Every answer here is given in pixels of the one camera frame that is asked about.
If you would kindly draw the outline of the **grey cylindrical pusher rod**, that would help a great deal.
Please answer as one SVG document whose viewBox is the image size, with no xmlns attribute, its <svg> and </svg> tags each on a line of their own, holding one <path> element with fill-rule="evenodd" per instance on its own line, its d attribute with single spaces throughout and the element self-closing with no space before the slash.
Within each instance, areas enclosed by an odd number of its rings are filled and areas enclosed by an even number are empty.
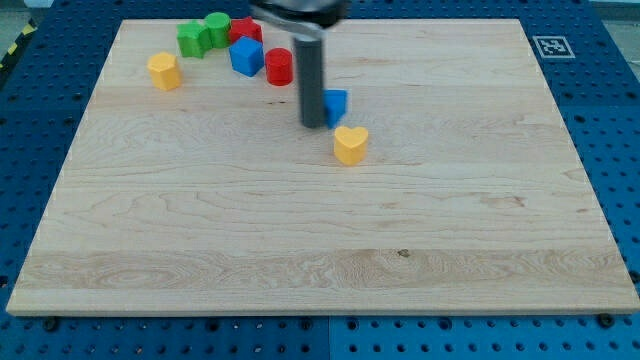
<svg viewBox="0 0 640 360">
<path fill-rule="evenodd" d="M 318 128 L 325 124 L 323 42 L 295 35 L 293 45 L 300 120 L 307 128 Z"/>
</svg>

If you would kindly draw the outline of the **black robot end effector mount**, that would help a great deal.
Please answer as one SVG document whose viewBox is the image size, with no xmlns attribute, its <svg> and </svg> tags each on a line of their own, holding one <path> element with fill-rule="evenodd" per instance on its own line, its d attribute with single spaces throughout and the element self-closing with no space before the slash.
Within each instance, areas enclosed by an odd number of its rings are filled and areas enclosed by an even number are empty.
<svg viewBox="0 0 640 360">
<path fill-rule="evenodd" d="M 251 16 L 278 29 L 311 39 L 347 17 L 346 0 L 250 0 Z"/>
</svg>

